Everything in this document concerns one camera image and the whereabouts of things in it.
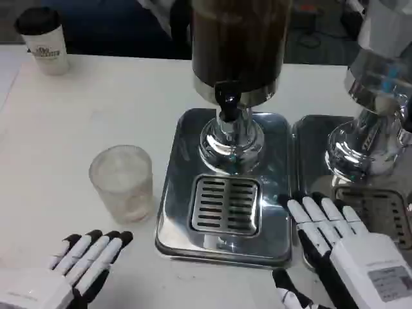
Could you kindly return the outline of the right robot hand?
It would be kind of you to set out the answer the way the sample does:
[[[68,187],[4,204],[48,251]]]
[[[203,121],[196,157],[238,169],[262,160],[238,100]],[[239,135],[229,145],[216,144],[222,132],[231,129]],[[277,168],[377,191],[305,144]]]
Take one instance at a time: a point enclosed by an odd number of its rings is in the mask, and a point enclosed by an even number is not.
[[[411,267],[387,235],[368,230],[342,200],[281,195],[303,257],[336,308],[411,308]]]

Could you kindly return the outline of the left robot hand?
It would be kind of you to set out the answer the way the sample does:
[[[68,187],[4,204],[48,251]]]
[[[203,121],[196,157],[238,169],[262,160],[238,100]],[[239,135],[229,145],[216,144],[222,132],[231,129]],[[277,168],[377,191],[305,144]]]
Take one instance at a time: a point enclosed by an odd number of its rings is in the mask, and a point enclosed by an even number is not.
[[[70,234],[45,267],[13,270],[1,280],[1,308],[87,308],[132,241],[130,231]]]

